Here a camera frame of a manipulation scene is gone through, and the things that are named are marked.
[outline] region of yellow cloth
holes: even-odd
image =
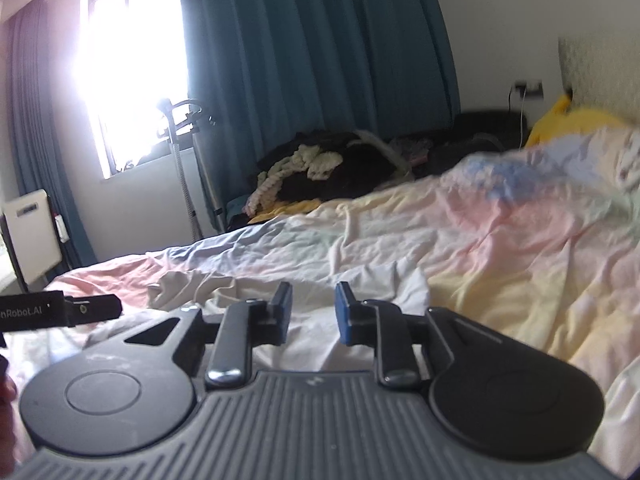
[[[317,198],[314,200],[302,200],[300,202],[276,202],[273,207],[266,211],[261,211],[259,215],[251,218],[249,224],[257,224],[276,218],[278,215],[295,215],[299,213],[311,213],[321,204]]]
[[[563,95],[533,127],[526,148],[544,144],[567,134],[590,134],[603,126],[627,126],[625,121],[603,110],[578,108],[567,111],[571,105],[568,95]]]

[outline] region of colorful blanket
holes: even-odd
[[[612,145],[625,153],[612,156],[608,139],[623,135]],[[256,360],[301,370],[370,365],[365,349],[338,342],[332,290],[339,280],[361,299],[391,300],[413,314],[446,306],[571,362],[613,392],[592,452],[626,476],[640,462],[633,387],[640,384],[640,224],[636,190],[620,182],[635,174],[638,157],[627,152],[638,139],[602,131],[503,156],[473,155],[441,178],[75,270],[51,287],[114,292],[127,311],[188,301],[217,310],[268,296],[287,280],[294,285],[287,344],[260,348]],[[86,337],[70,332],[60,331],[76,346]],[[23,381],[54,354],[51,334],[40,361],[30,349],[42,336],[12,338],[13,373]]]

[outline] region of yellow plush toy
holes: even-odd
[[[533,126],[526,148],[544,144],[567,134],[590,134],[603,126],[627,126],[619,119],[603,110],[577,108],[567,111],[571,105],[568,95],[558,102]]]

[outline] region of teal curtain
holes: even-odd
[[[66,263],[93,265],[94,250],[66,179],[53,122],[45,0],[33,0],[12,17],[8,69],[9,134],[20,194],[44,189],[70,236],[63,244]]]
[[[459,111],[437,0],[181,2],[190,95],[216,121],[207,169],[225,201],[296,131],[389,138],[444,128]]]

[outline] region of power socket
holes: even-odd
[[[526,96],[529,99],[544,99],[545,92],[542,88],[542,81],[516,81],[513,84],[513,89],[517,90],[520,93],[520,98],[524,99],[525,92]]]

